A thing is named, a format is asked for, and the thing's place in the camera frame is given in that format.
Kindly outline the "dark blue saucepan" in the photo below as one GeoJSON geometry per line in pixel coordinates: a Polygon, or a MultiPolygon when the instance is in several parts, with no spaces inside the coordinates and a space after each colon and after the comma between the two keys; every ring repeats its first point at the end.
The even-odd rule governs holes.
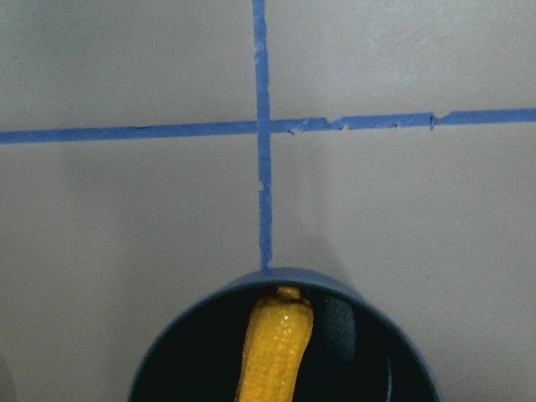
{"type": "Polygon", "coordinates": [[[312,304],[312,338],[297,401],[438,401],[441,393],[409,339],[354,289],[315,271],[274,268],[230,282],[180,314],[137,370],[132,401],[231,401],[254,303],[296,286],[312,304]]]}

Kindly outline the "yellow corn cob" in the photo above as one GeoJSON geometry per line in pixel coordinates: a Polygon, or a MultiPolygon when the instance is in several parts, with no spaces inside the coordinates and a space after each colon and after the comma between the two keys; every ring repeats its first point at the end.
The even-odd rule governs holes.
{"type": "Polygon", "coordinates": [[[250,313],[236,401],[291,401],[311,339],[313,310],[301,291],[280,286],[250,313]]]}

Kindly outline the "horizontal torn blue tape strip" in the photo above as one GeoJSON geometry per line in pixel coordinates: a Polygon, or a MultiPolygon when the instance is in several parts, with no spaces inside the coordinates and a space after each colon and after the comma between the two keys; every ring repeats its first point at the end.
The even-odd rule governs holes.
{"type": "MultiPolygon", "coordinates": [[[[359,131],[368,129],[395,129],[438,126],[469,126],[487,124],[515,124],[535,121],[534,108],[452,111],[444,116],[429,113],[410,113],[373,116],[345,116],[335,121],[324,117],[282,119],[269,123],[275,134],[296,134],[317,131],[359,131]]],[[[35,131],[6,131],[1,134],[3,145],[47,142],[95,142],[169,137],[214,137],[254,135],[255,121],[226,121],[188,123],[163,126],[123,126],[35,131]]]]}

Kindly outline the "vertical blue tape strip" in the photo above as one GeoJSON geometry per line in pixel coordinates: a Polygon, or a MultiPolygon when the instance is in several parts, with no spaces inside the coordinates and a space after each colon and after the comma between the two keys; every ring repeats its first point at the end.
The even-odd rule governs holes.
{"type": "Polygon", "coordinates": [[[267,271],[272,261],[271,197],[271,109],[269,95],[269,58],[265,1],[252,2],[255,40],[255,89],[257,115],[257,162],[259,190],[260,268],[267,271]]]}

